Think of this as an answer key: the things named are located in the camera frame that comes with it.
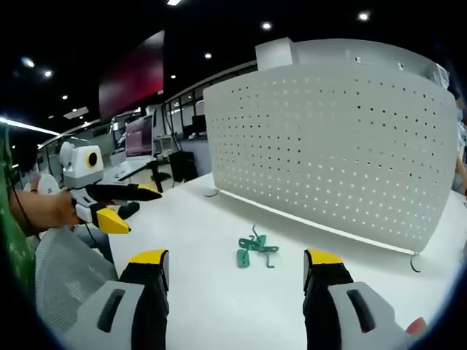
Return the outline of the person's right hand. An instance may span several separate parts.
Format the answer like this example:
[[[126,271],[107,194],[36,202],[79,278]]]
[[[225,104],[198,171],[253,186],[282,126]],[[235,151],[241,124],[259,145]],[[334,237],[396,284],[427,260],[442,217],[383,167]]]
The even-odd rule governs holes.
[[[423,317],[415,319],[407,328],[406,333],[410,335],[419,335],[427,327],[427,323]]]

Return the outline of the person's left hand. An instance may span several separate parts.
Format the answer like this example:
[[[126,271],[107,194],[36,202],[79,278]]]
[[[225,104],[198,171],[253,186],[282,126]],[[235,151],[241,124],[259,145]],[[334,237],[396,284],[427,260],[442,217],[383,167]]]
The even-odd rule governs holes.
[[[81,223],[76,214],[74,199],[68,190],[47,197],[46,227],[58,228],[64,225],[74,227]]]

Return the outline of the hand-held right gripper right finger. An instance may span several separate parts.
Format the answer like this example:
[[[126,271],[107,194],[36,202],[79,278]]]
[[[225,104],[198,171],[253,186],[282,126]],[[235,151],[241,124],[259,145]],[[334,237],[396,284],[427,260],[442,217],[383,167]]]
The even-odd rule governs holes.
[[[342,258],[304,251],[304,324],[308,349],[409,349],[414,336],[369,285],[355,282]]]

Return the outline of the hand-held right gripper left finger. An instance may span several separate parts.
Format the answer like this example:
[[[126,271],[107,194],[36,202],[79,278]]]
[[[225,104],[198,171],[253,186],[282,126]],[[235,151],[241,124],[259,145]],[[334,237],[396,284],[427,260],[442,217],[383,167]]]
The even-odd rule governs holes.
[[[169,315],[169,251],[132,257],[79,308],[63,337],[67,349],[165,349]]]

